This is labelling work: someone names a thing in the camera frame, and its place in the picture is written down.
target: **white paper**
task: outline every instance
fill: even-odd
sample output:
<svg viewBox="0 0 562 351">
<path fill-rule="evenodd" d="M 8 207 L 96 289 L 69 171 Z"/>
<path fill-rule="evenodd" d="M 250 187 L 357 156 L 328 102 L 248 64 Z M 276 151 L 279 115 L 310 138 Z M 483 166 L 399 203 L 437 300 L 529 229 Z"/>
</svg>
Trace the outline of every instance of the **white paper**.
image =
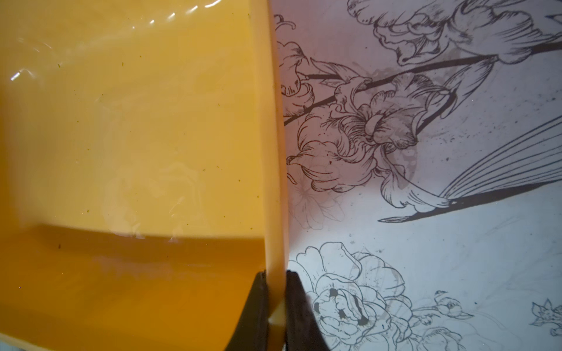
<svg viewBox="0 0 562 351">
<path fill-rule="evenodd" d="M 562 3 L 272 0 L 332 350 L 562 349 Z"/>
</svg>

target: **floral line drawing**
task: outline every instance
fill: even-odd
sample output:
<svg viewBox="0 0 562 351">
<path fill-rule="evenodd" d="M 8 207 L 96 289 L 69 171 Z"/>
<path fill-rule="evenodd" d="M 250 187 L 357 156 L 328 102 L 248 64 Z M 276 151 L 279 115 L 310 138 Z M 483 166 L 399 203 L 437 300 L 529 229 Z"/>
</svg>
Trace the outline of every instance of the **floral line drawing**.
<svg viewBox="0 0 562 351">
<path fill-rule="evenodd" d="M 533 302 L 531 312 L 537 317 L 531 325 L 540 327 L 545 324 L 554 324 L 557 328 L 550 330 L 552 336 L 562 336 L 562 305 L 552 308 L 552 303 L 546 299 L 544 305 Z"/>
<path fill-rule="evenodd" d="M 278 42 L 284 124 L 304 117 L 297 133 L 298 152 L 287 157 L 287 165 L 300 166 L 310 179 L 304 179 L 310 182 L 307 191 L 345 193 L 381 177 L 380 194 L 388 204 L 415 210 L 411 216 L 379 220 L 399 223 L 498 201 L 562 179 L 559 117 L 492 151 L 441 193 L 414 184 L 405 166 L 392 161 L 392 153 L 416 146 L 424 128 L 468 99 L 498 62 L 513 65 L 562 49 L 562 42 L 554 42 L 562 32 L 543 34 L 528 13 L 504 11 L 524 1 L 442 0 L 419 11 L 413 11 L 411 3 L 398 11 L 395 7 L 400 6 L 393 3 L 389 12 L 381 12 L 384 6 L 377 0 L 349 0 L 349 13 L 374 26 L 374 35 L 383 48 L 396 52 L 399 65 L 424 63 L 376 81 L 345 65 L 308 58 L 295 42 Z M 430 15 L 426 10 L 436 12 Z M 546 18 L 557 20 L 554 15 Z M 429 62 L 451 43 L 473 56 Z M 320 73 L 302 73 L 304 60 Z M 458 68 L 444 83 L 424 75 L 447 67 Z M 317 84 L 333 88 L 333 95 L 316 101 Z M 360 103 L 366 96 L 370 101 Z M 312 222 L 303 227 L 321 227 Z"/>
<path fill-rule="evenodd" d="M 306 248 L 288 269 L 299 274 L 331 350 L 465 350 L 460 334 L 433 326 L 435 318 L 472 318 L 460 302 L 438 290 L 435 305 L 414 307 L 402 275 L 375 255 L 327 242 Z"/>
<path fill-rule="evenodd" d="M 562 42 L 556 42 L 556 43 L 547 43 L 547 44 L 539 44 L 536 45 L 534 47 L 531 47 L 531 52 L 529 54 L 529 56 L 535 55 L 535 54 L 540 54 L 540 53 L 546 53 L 546 52 L 551 52 L 551 51 L 557 51 L 557 50 L 562 50 Z M 469 66 L 469 65 L 473 65 L 475 63 L 481 62 L 481 61 L 486 61 L 486 60 L 494 60 L 495 59 L 495 55 L 479 55 L 479 56 L 472 56 L 472 57 L 466 57 L 466 58 L 457 58 L 454 60 L 447 60 L 447 61 L 442 61 L 442 62 L 434 62 L 434 63 L 429 63 L 427 65 L 422 65 L 422 66 L 418 66 L 415 67 L 413 69 L 409 69 L 406 71 L 403 71 L 401 73 L 398 74 L 394 74 L 391 76 L 388 76 L 386 78 L 383 79 L 379 79 L 377 81 L 371 82 L 368 85 L 365 86 L 364 90 L 368 90 L 368 89 L 372 89 L 372 88 L 376 88 L 378 86 L 384 85 L 384 84 L 388 84 L 390 83 L 394 78 L 396 78 L 397 76 L 404 74 L 404 73 L 423 73 L 423 72 L 428 72 L 428 71 L 433 71 L 433 70 L 438 70 L 438 69 L 444 69 L 444 68 L 449 68 L 449 67 L 457 67 L 457 66 Z M 339 77 L 339 75 L 337 74 L 317 74 L 317 75 L 303 75 L 304 77 L 306 77 L 308 80 L 312 80 L 312 79 L 341 79 Z M 316 107 L 320 107 L 326 104 L 330 104 L 332 102 L 336 101 L 336 98 L 334 96 L 323 99 L 321 101 L 318 101 L 316 103 L 310 104 L 310 106 L 308 106 L 307 108 L 303 109 L 303 112 L 299 115 L 295 115 L 295 116 L 291 116 L 290 118 L 286 119 L 284 121 L 284 125 L 288 125 L 289 123 L 295 121 L 296 119 L 306 116 L 308 113 L 310 113 L 314 108 Z"/>
</svg>

